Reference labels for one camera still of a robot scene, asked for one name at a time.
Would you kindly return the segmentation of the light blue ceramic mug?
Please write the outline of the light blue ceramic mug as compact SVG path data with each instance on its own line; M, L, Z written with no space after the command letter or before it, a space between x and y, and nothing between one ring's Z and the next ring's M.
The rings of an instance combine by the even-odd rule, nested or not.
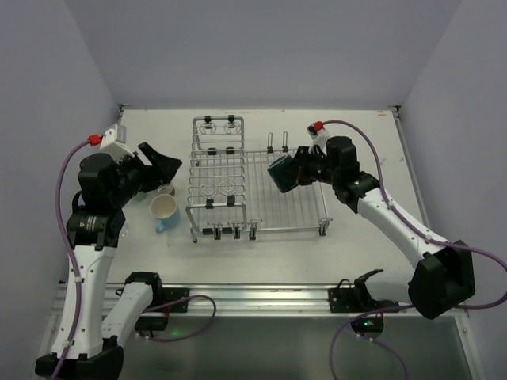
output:
M152 199L150 212L155 219L155 232L163 234L181 221L181 212L176 199L170 194L160 194Z

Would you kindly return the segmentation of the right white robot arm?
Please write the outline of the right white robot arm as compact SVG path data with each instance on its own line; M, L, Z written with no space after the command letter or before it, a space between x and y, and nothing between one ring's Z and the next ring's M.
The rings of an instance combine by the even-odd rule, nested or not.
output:
M380 187L378 177L360 169L348 137L332 137L326 149L300 146L293 159L298 185L329 184L337 199L379 229L403 253L414 271L394 277L375 269L354 281L360 300L411 304L434 319L475 294L471 252L449 243L408 215Z

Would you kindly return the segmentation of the mint green plastic cup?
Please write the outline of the mint green plastic cup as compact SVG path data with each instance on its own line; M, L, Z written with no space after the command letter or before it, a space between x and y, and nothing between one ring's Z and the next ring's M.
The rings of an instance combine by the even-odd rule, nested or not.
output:
M135 196L135 200L138 200L138 201L142 201L146 198L146 194L143 193L143 192L139 192L136 196Z

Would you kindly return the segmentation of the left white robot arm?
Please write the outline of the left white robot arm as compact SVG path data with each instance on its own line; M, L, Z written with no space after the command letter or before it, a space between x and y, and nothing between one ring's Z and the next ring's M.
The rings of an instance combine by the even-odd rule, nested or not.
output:
M181 160L142 142L138 151L114 158L101 150L79 164L79 192L67 221L58 221L69 258L67 292L59 331L50 352L37 359L45 379L117 379L124 345L141 314L160 301L154 272L133 272L117 304L103 314L109 270L124 227L124 206L176 176Z

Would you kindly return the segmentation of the dark green glossy mug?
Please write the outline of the dark green glossy mug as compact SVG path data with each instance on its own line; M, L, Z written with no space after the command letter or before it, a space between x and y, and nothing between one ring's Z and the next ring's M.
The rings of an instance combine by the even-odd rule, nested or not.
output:
M297 186L298 167L293 163L294 158L286 154L272 162L267 171L281 193L290 192Z

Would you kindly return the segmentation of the white and wood steel cup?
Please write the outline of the white and wood steel cup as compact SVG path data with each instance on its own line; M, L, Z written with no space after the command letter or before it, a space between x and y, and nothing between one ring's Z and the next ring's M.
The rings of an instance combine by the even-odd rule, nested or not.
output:
M172 183L163 184L163 185L161 185L161 186L158 187L158 189L157 189L156 192L157 192L158 195L175 196L175 187L173 186Z

